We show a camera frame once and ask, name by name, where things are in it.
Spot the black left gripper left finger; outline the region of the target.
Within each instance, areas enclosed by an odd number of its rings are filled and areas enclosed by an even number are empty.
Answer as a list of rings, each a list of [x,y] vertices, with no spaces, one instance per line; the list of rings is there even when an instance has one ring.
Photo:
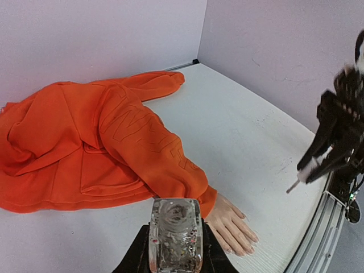
[[[150,273],[148,258],[149,225],[143,225],[120,264],[112,273]]]

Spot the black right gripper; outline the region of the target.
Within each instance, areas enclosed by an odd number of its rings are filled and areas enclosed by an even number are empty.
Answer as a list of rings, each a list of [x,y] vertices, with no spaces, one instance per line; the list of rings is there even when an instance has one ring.
[[[354,63],[344,65],[333,83],[334,92],[321,96],[320,125],[297,164],[300,171],[309,163],[306,184],[348,166],[363,169],[363,31],[355,41]]]

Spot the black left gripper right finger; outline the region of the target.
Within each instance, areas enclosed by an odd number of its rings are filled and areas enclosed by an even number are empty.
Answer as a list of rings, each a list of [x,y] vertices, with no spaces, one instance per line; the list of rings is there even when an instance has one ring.
[[[203,259],[201,273],[238,273],[204,219],[202,219],[202,230]]]

